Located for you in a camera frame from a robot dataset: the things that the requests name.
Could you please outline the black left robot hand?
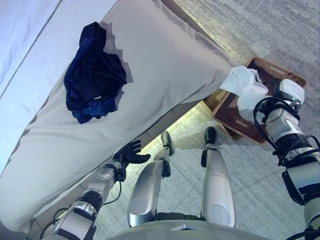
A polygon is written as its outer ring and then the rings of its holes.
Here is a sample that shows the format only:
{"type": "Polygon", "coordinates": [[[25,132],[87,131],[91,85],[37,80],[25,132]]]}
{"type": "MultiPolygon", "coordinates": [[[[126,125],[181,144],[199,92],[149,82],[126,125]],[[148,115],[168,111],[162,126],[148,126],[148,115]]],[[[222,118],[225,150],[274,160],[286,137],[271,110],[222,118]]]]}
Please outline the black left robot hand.
{"type": "Polygon", "coordinates": [[[114,155],[113,159],[122,161],[126,164],[143,164],[146,163],[150,158],[150,154],[140,154],[141,152],[141,141],[134,140],[125,146],[121,147],[114,155]]]}

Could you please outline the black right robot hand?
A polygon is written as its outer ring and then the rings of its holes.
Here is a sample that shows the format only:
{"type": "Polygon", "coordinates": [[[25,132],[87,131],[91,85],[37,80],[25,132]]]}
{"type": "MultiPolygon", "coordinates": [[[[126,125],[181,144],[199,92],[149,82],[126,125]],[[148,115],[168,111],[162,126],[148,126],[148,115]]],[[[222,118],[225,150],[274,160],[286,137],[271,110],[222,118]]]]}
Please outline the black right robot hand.
{"type": "Polygon", "coordinates": [[[269,86],[271,90],[271,95],[270,97],[275,100],[275,99],[283,99],[283,94],[280,90],[280,80],[273,81],[269,86]]]}

